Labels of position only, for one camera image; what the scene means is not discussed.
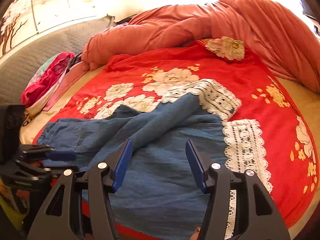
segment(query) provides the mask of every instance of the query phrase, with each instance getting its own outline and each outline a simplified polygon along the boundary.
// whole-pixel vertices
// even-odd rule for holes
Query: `painted wall mural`
[[[93,0],[14,0],[0,19],[0,57],[33,35],[95,15]]]

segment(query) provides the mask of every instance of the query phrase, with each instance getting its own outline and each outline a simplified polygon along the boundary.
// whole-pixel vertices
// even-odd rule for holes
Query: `lace trim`
[[[235,120],[223,122],[223,133],[227,147],[225,155],[228,158],[225,165],[236,172],[244,172],[247,169],[255,171],[266,187],[272,191],[269,182],[271,173],[267,170],[268,162],[265,159],[266,150],[263,147],[262,131],[256,120]],[[229,216],[225,239],[232,236],[236,218],[236,191],[230,192]]]
[[[217,114],[223,121],[230,119],[241,106],[240,99],[213,79],[201,79],[184,86],[172,87],[160,101],[173,103],[187,93],[198,95],[202,108],[209,113]]]

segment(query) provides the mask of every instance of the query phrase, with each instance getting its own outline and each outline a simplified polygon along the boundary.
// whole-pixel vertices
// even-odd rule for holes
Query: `metal screw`
[[[215,169],[215,170],[218,170],[221,168],[221,165],[219,163],[212,163],[211,164],[211,168]]]
[[[98,168],[99,169],[104,169],[104,168],[106,168],[107,167],[107,164],[106,163],[99,163],[98,164]]]
[[[254,175],[254,171],[253,170],[247,170],[245,173],[250,177],[252,177]]]
[[[70,169],[67,169],[67,170],[65,170],[64,172],[63,172],[63,175],[64,176],[69,176],[69,175],[71,175],[72,174],[72,170],[70,170]]]

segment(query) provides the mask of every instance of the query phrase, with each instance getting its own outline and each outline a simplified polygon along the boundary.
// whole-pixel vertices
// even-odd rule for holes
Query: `blue gripper pad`
[[[197,187],[203,192],[206,193],[207,186],[204,179],[204,171],[199,163],[199,159],[196,154],[197,149],[195,149],[191,142],[188,140],[186,143],[186,156],[193,174],[193,177],[196,181]]]
[[[114,172],[115,178],[111,186],[115,192],[117,192],[117,190],[122,186],[122,183],[124,181],[124,176],[127,172],[129,162],[131,160],[132,151],[133,151],[133,144],[129,140],[115,168],[115,172]]]
[[[74,152],[48,151],[45,153],[45,156],[52,161],[74,161],[76,159],[76,154]]]

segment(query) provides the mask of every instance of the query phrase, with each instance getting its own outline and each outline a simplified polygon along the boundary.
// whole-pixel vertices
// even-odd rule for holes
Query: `black clamp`
[[[186,143],[186,155],[196,185],[210,194],[198,240],[224,240],[230,190],[236,190],[236,220],[230,239],[290,240],[276,204],[254,171],[230,171],[198,152],[191,140]]]
[[[48,145],[20,145],[11,160],[0,165],[0,177],[5,185],[27,191],[41,191],[58,178],[66,167],[39,168],[32,161],[50,159],[69,161],[76,158],[73,152],[56,152]]]
[[[85,189],[89,196],[93,238],[120,239],[108,193],[115,193],[122,186],[131,156],[132,143],[127,139],[119,150],[86,172],[65,170],[39,209],[28,240],[85,239],[81,211]]]

